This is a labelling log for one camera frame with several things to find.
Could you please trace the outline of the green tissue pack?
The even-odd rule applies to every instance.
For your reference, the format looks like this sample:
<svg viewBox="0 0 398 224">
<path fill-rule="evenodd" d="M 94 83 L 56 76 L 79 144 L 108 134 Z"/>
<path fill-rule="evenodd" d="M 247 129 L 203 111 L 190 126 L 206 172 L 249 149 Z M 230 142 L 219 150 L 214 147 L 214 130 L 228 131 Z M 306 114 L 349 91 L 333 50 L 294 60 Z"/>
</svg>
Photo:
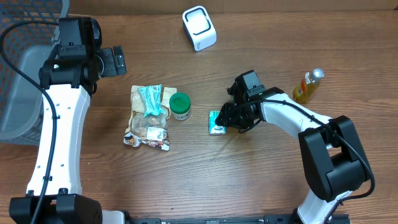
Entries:
<svg viewBox="0 0 398 224">
<path fill-rule="evenodd" d="M 210 111 L 209 112 L 209 134 L 210 135 L 222 135 L 226 134 L 226 128 L 224 126 L 218 126 L 216 124 L 216 119 L 220 114 L 219 111 Z"/>
</svg>

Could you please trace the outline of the mint green snack bar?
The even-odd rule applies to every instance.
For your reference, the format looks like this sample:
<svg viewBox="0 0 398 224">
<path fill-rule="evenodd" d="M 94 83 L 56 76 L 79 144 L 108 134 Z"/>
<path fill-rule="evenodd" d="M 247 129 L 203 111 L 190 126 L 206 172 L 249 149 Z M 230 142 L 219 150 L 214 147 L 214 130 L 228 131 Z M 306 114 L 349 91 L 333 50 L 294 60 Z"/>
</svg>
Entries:
<svg viewBox="0 0 398 224">
<path fill-rule="evenodd" d="M 139 87 L 138 92 L 144 103 L 144 117 L 149 115 L 159 116 L 160 114 L 166 114 L 161 104 L 161 92 L 162 85 L 151 85 Z"/>
</svg>

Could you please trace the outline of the green lid white jar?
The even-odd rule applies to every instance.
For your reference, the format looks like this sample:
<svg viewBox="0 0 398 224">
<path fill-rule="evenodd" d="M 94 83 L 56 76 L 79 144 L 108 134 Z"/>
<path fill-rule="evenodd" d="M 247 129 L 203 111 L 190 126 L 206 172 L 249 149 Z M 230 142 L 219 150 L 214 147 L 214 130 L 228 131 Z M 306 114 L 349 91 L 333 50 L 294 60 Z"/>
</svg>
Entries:
<svg viewBox="0 0 398 224">
<path fill-rule="evenodd" d="M 186 120 L 191 115 L 190 98 L 183 92 L 173 94 L 170 97 L 169 106 L 172 116 L 179 121 Z"/>
</svg>

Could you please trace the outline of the yellow oil bottle silver cap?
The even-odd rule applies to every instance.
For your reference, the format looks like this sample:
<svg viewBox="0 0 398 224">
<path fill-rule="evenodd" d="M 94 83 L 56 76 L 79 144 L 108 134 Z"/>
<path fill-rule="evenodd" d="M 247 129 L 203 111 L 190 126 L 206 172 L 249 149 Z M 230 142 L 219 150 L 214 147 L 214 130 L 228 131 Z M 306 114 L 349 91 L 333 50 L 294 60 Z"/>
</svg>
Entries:
<svg viewBox="0 0 398 224">
<path fill-rule="evenodd" d="M 315 68 L 312 72 L 307 72 L 301 82 L 294 88 L 292 92 L 293 100 L 297 103 L 306 103 L 317 90 L 324 71 L 320 68 Z"/>
</svg>

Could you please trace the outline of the brown snack pouch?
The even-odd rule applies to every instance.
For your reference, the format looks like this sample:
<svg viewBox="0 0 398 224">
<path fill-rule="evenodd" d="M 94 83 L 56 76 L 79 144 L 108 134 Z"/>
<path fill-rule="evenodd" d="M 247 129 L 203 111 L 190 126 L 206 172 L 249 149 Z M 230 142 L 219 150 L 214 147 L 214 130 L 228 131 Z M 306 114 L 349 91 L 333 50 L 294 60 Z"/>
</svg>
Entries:
<svg viewBox="0 0 398 224">
<path fill-rule="evenodd" d="M 125 130 L 123 143 L 132 147 L 146 144 L 163 151 L 169 151 L 170 141 L 167 121 L 172 115 L 169 101 L 171 96 L 177 92 L 177 89 L 172 87 L 162 88 L 161 105 L 166 114 L 161 113 L 158 116 L 148 115 L 144 117 L 145 105 L 138 91 L 140 87 L 137 85 L 131 87 L 131 116 L 128 128 Z"/>
</svg>

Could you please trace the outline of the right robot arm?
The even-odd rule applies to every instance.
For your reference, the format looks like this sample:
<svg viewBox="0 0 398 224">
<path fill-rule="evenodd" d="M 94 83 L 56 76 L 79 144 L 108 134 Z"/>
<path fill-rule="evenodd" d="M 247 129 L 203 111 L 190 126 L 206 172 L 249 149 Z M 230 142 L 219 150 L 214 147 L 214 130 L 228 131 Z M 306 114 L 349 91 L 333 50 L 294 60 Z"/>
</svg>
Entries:
<svg viewBox="0 0 398 224">
<path fill-rule="evenodd" d="M 356 128 L 348 117 L 331 118 L 296 103 L 277 87 L 266 88 L 254 70 L 227 89 L 215 124 L 245 133 L 260 122 L 298 139 L 310 190 L 291 214 L 265 215 L 264 223 L 349 223 L 336 209 L 347 200 L 370 196 L 376 180 Z"/>
</svg>

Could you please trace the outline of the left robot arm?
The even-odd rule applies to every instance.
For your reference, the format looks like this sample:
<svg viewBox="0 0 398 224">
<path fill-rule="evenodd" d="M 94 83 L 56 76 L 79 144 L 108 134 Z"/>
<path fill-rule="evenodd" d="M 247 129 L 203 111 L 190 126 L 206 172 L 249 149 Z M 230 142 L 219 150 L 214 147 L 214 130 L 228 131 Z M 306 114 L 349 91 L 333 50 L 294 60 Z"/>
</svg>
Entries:
<svg viewBox="0 0 398 224">
<path fill-rule="evenodd" d="M 124 211 L 109 211 L 81 193 L 83 124 L 97 81 L 126 73 L 120 46 L 102 48 L 98 22 L 64 17 L 60 39 L 39 70 L 43 123 L 34 172 L 24 197 L 10 201 L 16 223 L 129 223 Z"/>
</svg>

